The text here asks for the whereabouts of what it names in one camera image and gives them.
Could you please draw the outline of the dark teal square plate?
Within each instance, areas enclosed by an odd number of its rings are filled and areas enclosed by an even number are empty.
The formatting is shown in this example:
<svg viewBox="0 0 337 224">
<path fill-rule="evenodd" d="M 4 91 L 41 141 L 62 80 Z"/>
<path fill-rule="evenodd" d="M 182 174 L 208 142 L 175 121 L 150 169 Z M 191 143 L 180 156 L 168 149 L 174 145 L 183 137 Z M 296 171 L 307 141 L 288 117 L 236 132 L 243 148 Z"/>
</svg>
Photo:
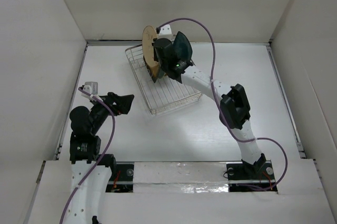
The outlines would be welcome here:
<svg viewBox="0 0 337 224">
<path fill-rule="evenodd" d="M 174 65 L 180 65 L 182 63 L 193 65 L 192 46 L 188 38 L 182 32 L 177 32 L 173 42 L 173 50 L 174 50 Z"/>
</svg>

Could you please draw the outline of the beige plate with orange leaves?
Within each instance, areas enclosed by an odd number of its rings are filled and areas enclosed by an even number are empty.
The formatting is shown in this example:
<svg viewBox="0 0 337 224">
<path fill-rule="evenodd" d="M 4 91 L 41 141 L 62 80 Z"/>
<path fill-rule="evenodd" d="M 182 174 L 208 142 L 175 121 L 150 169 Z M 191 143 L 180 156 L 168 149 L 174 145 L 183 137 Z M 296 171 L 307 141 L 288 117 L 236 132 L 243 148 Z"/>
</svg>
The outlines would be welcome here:
<svg viewBox="0 0 337 224">
<path fill-rule="evenodd" d="M 153 39 L 157 39 L 157 33 L 153 26 L 146 26 L 142 34 L 142 51 L 145 66 L 149 71 L 152 81 L 155 83 L 158 79 L 160 66 L 154 60 L 154 48 L 152 45 Z"/>
</svg>

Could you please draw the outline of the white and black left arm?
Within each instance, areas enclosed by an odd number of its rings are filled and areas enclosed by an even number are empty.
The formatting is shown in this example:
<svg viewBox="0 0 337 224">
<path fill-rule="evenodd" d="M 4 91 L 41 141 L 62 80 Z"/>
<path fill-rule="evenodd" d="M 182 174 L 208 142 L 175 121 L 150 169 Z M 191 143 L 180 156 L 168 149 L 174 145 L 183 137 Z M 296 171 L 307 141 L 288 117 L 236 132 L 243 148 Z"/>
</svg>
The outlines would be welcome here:
<svg viewBox="0 0 337 224">
<path fill-rule="evenodd" d="M 88 93 L 79 88 L 93 104 L 91 109 L 77 106 L 70 112 L 71 138 L 71 194 L 63 209 L 60 223 L 99 223 L 107 183 L 117 175 L 116 159 L 100 150 L 97 135 L 108 117 L 126 115 L 134 95 L 119 96 L 113 92 L 105 96 Z"/>
</svg>

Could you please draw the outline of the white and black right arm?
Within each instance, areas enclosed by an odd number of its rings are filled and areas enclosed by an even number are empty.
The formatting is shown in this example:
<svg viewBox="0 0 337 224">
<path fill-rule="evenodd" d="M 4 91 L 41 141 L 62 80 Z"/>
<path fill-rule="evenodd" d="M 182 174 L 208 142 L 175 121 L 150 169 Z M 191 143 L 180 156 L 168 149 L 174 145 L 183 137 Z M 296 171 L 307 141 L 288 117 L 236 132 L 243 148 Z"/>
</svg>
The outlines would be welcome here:
<svg viewBox="0 0 337 224">
<path fill-rule="evenodd" d="M 172 42 L 159 38 L 152 46 L 154 59 L 169 78 L 195 88 L 215 101 L 221 123 L 239 145 L 244 174 L 249 178 L 260 175 L 266 158 L 252 132 L 251 107 L 244 87 L 228 85 L 199 70 L 192 63 L 192 46 L 188 40 Z"/>
</svg>

